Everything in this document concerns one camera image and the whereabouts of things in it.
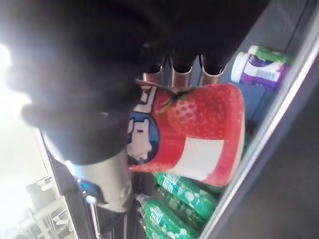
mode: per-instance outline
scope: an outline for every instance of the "white label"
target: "white label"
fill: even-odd
[[[178,163],[168,173],[179,173],[196,180],[206,179],[215,169],[223,145],[223,140],[187,137]]]
[[[163,217],[163,213],[161,212],[160,208],[155,207],[150,216],[151,221],[155,223],[156,225],[158,225],[162,217]]]
[[[173,185],[176,185],[176,183],[179,180],[179,176],[175,176],[175,175],[166,175],[163,181],[163,188],[165,188],[167,191],[169,191],[170,193],[172,193],[173,191]]]
[[[160,236],[157,235],[155,232],[152,232],[152,238],[153,239],[160,239]]]
[[[247,62],[244,73],[249,76],[260,77],[269,81],[277,82],[280,77],[280,69],[282,66],[282,62],[274,62],[263,67],[253,66]]]
[[[167,178],[164,179],[162,186],[170,193],[173,192],[173,185],[170,183],[170,181]]]
[[[152,104],[154,101],[154,96],[156,93],[156,86],[142,86],[142,96],[141,96],[141,101],[142,104],[138,104],[135,106],[133,111],[136,112],[141,112],[141,113],[150,113],[152,111]]]

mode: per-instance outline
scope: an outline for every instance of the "plastic packaging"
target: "plastic packaging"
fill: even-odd
[[[280,61],[263,61],[249,53],[239,52],[231,71],[231,80],[236,83],[258,84],[277,89],[288,71]]]
[[[287,65],[291,62],[291,57],[287,56],[283,53],[279,53],[276,51],[271,51],[265,47],[252,45],[248,52],[249,54],[253,54],[257,56],[259,59],[263,61],[272,61],[272,62],[283,62]]]
[[[168,206],[187,224],[201,231],[207,220],[196,214],[195,210],[163,188],[158,188]]]
[[[244,142],[244,104],[238,88],[219,84],[173,93],[142,83],[142,90],[128,127],[130,169],[226,185]]]
[[[155,173],[154,177],[160,186],[194,208],[197,214],[204,219],[210,219],[218,204],[215,197],[184,177],[167,173]]]
[[[150,220],[172,239],[196,239],[198,233],[178,216],[170,211],[159,200],[144,194],[136,195],[136,199],[145,211],[146,220]]]
[[[146,224],[144,220],[139,219],[139,223],[145,231],[145,234],[150,239],[170,239],[168,235],[154,227],[152,224]]]

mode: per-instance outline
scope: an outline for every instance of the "white bottle cap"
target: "white bottle cap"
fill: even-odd
[[[231,70],[230,79],[233,82],[239,83],[241,75],[243,74],[245,65],[248,61],[249,54],[244,52],[239,52]]]
[[[247,53],[256,55],[256,52],[258,51],[258,48],[259,48],[259,46],[252,45],[251,47],[249,47]]]
[[[150,199],[149,196],[144,195],[143,193],[141,194],[136,194],[135,195],[136,200],[140,203],[140,205],[143,207],[146,202]]]

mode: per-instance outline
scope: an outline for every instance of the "bright light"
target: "bright light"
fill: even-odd
[[[11,65],[11,56],[7,47],[0,45],[0,74]]]
[[[26,209],[32,208],[32,201],[22,186],[0,184],[0,187],[0,232],[4,232],[24,218]]]

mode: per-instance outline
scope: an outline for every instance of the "product label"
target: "product label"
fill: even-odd
[[[155,207],[151,213],[151,221],[158,225],[160,223],[160,220],[163,217],[163,213],[161,212],[159,207]]]
[[[151,161],[159,149],[159,130],[151,116],[156,86],[142,86],[139,104],[133,109],[128,127],[127,153],[130,165]]]
[[[282,62],[274,62],[267,66],[256,67],[247,62],[244,73],[249,76],[260,77],[269,81],[277,82],[280,77],[280,68],[282,65]]]
[[[155,232],[152,232],[152,238],[153,239],[161,239],[159,235],[157,235]]]
[[[175,175],[171,175],[171,174],[167,174],[164,178],[163,181],[163,188],[165,188],[167,191],[169,191],[170,193],[173,192],[173,186],[176,185],[176,183],[179,180],[179,176],[175,176]]]

